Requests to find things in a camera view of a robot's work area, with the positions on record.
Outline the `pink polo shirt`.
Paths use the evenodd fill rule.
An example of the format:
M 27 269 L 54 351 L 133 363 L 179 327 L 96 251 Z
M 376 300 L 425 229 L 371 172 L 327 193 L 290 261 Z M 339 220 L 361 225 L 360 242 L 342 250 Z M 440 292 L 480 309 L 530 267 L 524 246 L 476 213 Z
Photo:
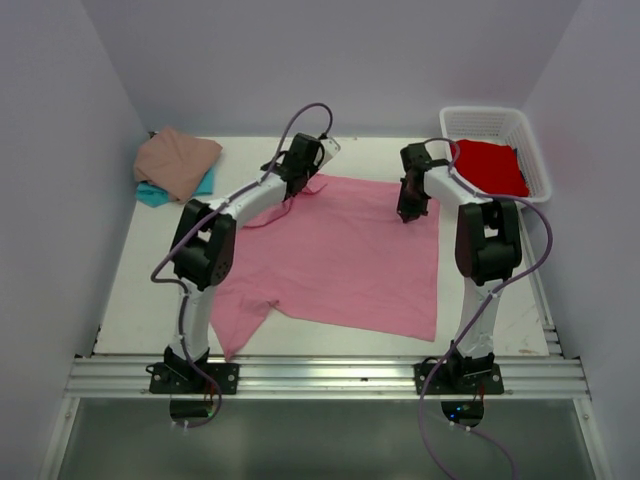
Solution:
M 440 206 L 405 223 L 398 193 L 389 182 L 322 175 L 241 228 L 211 314 L 225 358 L 271 310 L 434 341 Z

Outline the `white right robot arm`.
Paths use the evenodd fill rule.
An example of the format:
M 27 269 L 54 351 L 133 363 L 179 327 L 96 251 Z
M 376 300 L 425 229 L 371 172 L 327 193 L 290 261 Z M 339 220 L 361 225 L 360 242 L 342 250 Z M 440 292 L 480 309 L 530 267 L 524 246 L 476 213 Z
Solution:
M 404 170 L 397 214 L 409 223 L 428 214 L 432 198 L 457 211 L 455 263 L 464 279 L 461 320 L 452 353 L 434 377 L 468 392 L 494 368 L 494 328 L 501 293 L 521 264 L 518 208 L 510 199 L 483 197 L 453 176 L 445 159 L 434 159 L 426 144 L 400 150 Z

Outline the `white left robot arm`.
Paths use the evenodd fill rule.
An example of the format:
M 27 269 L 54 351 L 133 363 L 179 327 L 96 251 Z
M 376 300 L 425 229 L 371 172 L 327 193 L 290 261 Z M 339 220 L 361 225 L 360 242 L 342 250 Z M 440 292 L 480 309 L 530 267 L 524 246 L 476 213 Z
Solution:
M 300 193 L 339 151 L 339 144 L 325 134 L 315 138 L 299 133 L 249 184 L 211 203 L 191 200 L 185 205 L 168 258 L 174 271 L 168 281 L 179 287 L 181 300 L 175 339 L 163 359 L 185 392 L 197 392 L 207 383 L 213 299 L 231 272 L 238 230 Z

